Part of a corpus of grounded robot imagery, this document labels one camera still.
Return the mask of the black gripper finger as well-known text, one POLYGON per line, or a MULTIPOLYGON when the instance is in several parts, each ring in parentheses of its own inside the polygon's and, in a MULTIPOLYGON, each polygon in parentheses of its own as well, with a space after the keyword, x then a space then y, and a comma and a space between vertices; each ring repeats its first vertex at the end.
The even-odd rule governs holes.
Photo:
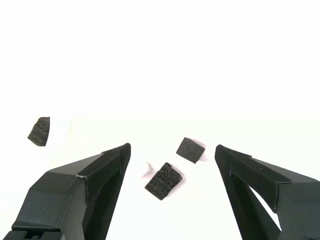
POLYGON ((48 170, 28 190, 11 227, 13 240, 104 240, 131 145, 48 170))
POLYGON ((244 240, 318 240, 320 182, 219 144, 215 161, 244 240))

